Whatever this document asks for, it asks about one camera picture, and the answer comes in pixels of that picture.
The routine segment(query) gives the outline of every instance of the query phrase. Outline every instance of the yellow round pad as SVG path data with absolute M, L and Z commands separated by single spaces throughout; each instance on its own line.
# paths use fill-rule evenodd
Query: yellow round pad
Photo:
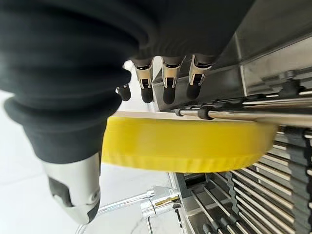
M 255 122 L 110 117 L 102 160 L 171 172 L 228 171 L 258 161 L 272 147 L 276 130 Z

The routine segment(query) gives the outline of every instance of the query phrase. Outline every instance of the black fingertip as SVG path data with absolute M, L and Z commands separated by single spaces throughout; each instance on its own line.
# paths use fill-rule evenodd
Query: black fingertip
M 126 87 L 121 86 L 117 89 L 117 91 L 123 101 L 128 101 L 131 98 L 131 91 L 129 85 L 126 85 Z
M 164 102 L 166 104 L 172 104 L 176 97 L 176 88 L 173 88 L 172 86 L 168 86 L 168 88 L 164 88 Z
M 186 90 L 186 96 L 191 100 L 196 99 L 200 93 L 200 88 L 201 86 L 197 84 L 194 84 L 194 85 L 188 84 L 187 90 Z
M 153 101 L 153 89 L 152 88 L 144 88 L 141 89 L 142 100 L 145 103 L 150 103 Z

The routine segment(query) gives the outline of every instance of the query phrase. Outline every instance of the white floor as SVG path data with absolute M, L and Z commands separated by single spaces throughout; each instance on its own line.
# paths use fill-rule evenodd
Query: white floor
M 78 225 L 52 199 L 47 178 L 18 124 L 6 115 L 3 102 L 10 95 L 0 91 L 0 233 L 74 234 Z M 102 164 L 101 204 L 145 192 L 155 185 L 169 186 L 164 172 L 136 170 Z M 87 234 L 147 234 L 139 205 L 105 214 Z M 155 234 L 178 234 L 174 213 L 152 219 Z

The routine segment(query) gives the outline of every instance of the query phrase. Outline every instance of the metal pipe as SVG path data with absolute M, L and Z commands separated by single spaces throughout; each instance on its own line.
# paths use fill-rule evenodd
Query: metal pipe
M 312 97 L 265 99 L 265 100 L 243 102 L 243 105 L 247 105 L 247 106 L 248 105 L 270 105 L 270 104 L 285 104 L 285 105 L 312 104 Z
M 191 194 L 194 198 L 194 200 L 197 202 L 197 204 L 199 205 L 199 207 L 202 209 L 202 211 L 204 212 L 204 214 L 207 216 L 209 222 L 213 223 L 214 219 L 211 217 L 211 215 L 208 213 L 208 210 L 206 209 L 206 207 L 204 206 L 204 204 L 199 200 L 198 196 L 191 191 Z
M 255 202 L 253 199 L 251 199 L 248 195 L 246 195 L 243 191 L 238 189 L 237 187 L 234 187 L 234 190 L 240 194 L 244 199 L 246 199 L 248 202 L 250 202 L 252 205 L 257 207 L 262 213 L 266 214 L 267 217 L 269 217 L 271 220 L 273 220 L 278 226 L 283 228 L 287 233 L 289 234 L 295 234 L 295 230 L 286 225 L 282 220 L 277 218 L 274 214 L 269 212 L 267 209 L 265 209 L 263 206 L 261 206 L 259 203 Z
M 264 217 L 260 212 L 258 212 L 256 209 L 254 209 L 251 205 L 249 205 L 246 201 L 244 201 L 241 197 L 235 196 L 236 199 L 242 203 L 248 210 L 250 210 L 253 214 L 255 214 L 258 218 L 260 218 L 266 225 L 268 225 L 273 231 L 275 231 L 277 234 L 284 234 L 278 227 L 273 225 L 266 217 Z
M 255 187 L 256 189 L 258 189 L 259 191 L 263 192 L 264 194 L 266 194 L 270 198 L 274 199 L 275 201 L 277 201 L 281 205 L 285 206 L 286 208 L 288 208 L 290 210 L 293 209 L 293 204 L 292 203 L 290 203 L 286 199 L 282 198 L 281 196 L 273 193 L 272 191 L 270 191 L 269 189 L 267 189 L 263 185 L 254 182 L 252 179 L 249 179 L 248 177 L 244 176 L 243 174 L 241 174 L 239 172 L 236 172 L 236 171 L 231 171 L 231 172 L 233 174 L 235 174 L 236 176 L 238 176 L 239 178 L 241 178 L 242 180 L 244 180 L 245 182 L 247 182 L 250 185 L 252 185 L 253 187 Z
M 182 116 L 195 116 L 198 117 L 198 110 L 180 110 Z
M 270 184 L 271 186 L 275 187 L 279 191 L 281 191 L 281 192 L 283 192 L 283 193 L 285 193 L 285 194 L 287 194 L 289 196 L 291 196 L 293 194 L 290 189 L 288 189 L 288 188 L 286 188 L 286 187 L 284 187 L 284 186 L 274 182 L 273 180 L 268 179 L 267 177 L 265 177 L 265 176 L 263 176 L 263 175 L 261 175 L 261 174 L 259 174 L 257 172 L 254 172 L 254 171 L 252 171 L 252 170 L 250 170 L 248 168 L 242 168 L 242 170 L 247 172 L 248 174 L 256 177 L 257 179 L 260 179 L 263 182 L 265 182 L 267 184 Z
M 245 220 L 245 222 L 248 223 L 248 225 L 251 226 L 251 228 L 253 228 L 255 230 L 255 232 L 257 234 L 270 233 L 270 231 L 262 223 L 260 223 L 255 217 L 253 217 L 244 207 L 242 207 L 240 204 L 237 204 L 237 207 L 240 210 L 238 212 L 238 215 L 240 217 L 242 217 Z
M 108 211 L 117 210 L 117 209 L 120 209 L 123 207 L 127 207 L 130 205 L 139 203 L 141 201 L 144 201 L 145 199 L 149 199 L 149 198 L 153 197 L 154 195 L 155 195 L 154 192 L 148 191 L 148 192 L 143 193 L 143 194 L 139 194 L 139 195 L 136 195 L 136 196 L 133 196 L 130 198 L 126 198 L 126 199 L 105 205 L 105 206 L 99 208 L 96 218 L 98 218 L 99 216 L 101 216 L 102 214 L 104 214 Z M 88 227 L 88 224 L 79 225 L 79 227 L 76 230 L 76 234 L 83 234 L 87 227 Z
M 231 213 L 221 204 L 221 202 L 206 188 L 204 187 L 204 191 L 211 197 L 211 199 L 218 205 L 218 207 L 226 214 L 227 217 L 231 217 Z M 235 222 L 235 225 L 243 232 L 249 233 L 246 228 L 244 228 L 239 221 Z
M 153 234 L 153 228 L 152 228 L 152 224 L 151 224 L 151 217 L 147 218 L 146 223 L 147 223 L 148 233 L 149 234 Z
M 291 176 L 289 174 L 281 172 L 280 170 L 267 166 L 261 162 L 256 162 L 253 165 L 286 181 L 291 180 Z
M 232 120 L 252 120 L 257 122 L 284 124 L 296 127 L 312 127 L 311 114 L 296 114 L 270 112 L 265 110 L 226 110 L 209 111 L 209 117 L 232 119 Z
M 275 155 L 270 155 L 270 154 L 265 154 L 264 156 L 262 156 L 263 158 L 267 159 L 267 160 L 270 160 L 272 162 L 276 162 L 280 165 L 283 165 L 283 166 L 286 166 L 288 167 L 289 166 L 289 161 L 285 160 L 284 158 L 282 157 L 278 157 L 278 156 L 275 156 Z
M 288 213 L 283 211 L 281 208 L 277 207 L 272 202 L 270 202 L 269 200 L 265 199 L 263 196 L 261 196 L 260 194 L 258 194 L 257 192 L 255 192 L 254 190 L 252 190 L 251 188 L 246 186 L 245 184 L 239 182 L 237 179 L 233 178 L 233 182 L 235 184 L 239 185 L 245 191 L 249 192 L 252 196 L 257 198 L 259 201 L 261 201 L 264 204 L 266 204 L 267 206 L 269 206 L 272 210 L 274 210 L 275 212 L 279 213 L 279 215 L 281 215 L 281 217 L 283 217 L 284 219 L 286 219 L 290 223 L 294 223 L 294 217 L 292 217 L 291 215 L 289 215 Z
M 193 196 L 194 200 L 199 205 L 199 207 L 202 209 L 202 211 L 204 212 L 204 214 L 208 218 L 209 222 L 211 222 L 212 226 L 217 226 L 217 223 L 214 221 L 212 216 L 208 213 L 208 210 L 206 209 L 204 204 L 199 200 L 198 196 L 193 191 L 191 191 L 191 195 Z M 217 232 L 219 234 L 223 234 L 223 232 L 222 232 L 222 230 L 220 228 L 217 228 Z
M 274 141 L 273 148 L 279 150 L 287 150 L 287 144 L 280 141 Z
M 204 191 L 212 198 L 212 200 L 220 207 L 220 209 L 226 214 L 226 216 L 230 217 L 231 214 L 227 209 L 219 202 L 219 200 L 207 189 L 204 187 Z
M 228 193 L 227 193 L 224 189 L 222 189 L 222 188 L 220 187 L 220 185 L 218 185 L 218 184 L 217 184 L 216 182 L 214 182 L 212 179 L 211 179 L 210 181 L 211 181 L 212 184 L 215 185 L 216 188 L 219 189 L 219 191 L 221 191 L 221 192 L 226 196 L 227 199 L 231 199 L 231 197 L 228 195 Z
M 226 229 L 229 231 L 230 234 L 237 234 L 237 232 L 235 232 L 230 225 L 226 226 Z

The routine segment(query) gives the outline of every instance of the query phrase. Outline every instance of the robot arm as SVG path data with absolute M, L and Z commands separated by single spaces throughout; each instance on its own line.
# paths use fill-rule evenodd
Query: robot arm
M 253 0 L 239 2 L 1 1 L 0 88 L 15 94 L 5 110 L 24 127 L 54 199 L 78 223 L 91 222 L 98 210 L 106 120 L 121 103 L 116 88 L 131 76 L 123 63 L 132 59 L 143 67 L 137 72 L 147 75 L 138 78 L 150 102 L 148 69 L 154 56 L 163 56 L 164 88 L 172 91 L 164 98 L 172 103 L 184 56 L 215 58 Z M 181 59 L 171 64 L 174 58 Z M 147 67 L 140 65 L 145 60 Z M 198 60 L 190 85 L 200 86 L 211 65 Z

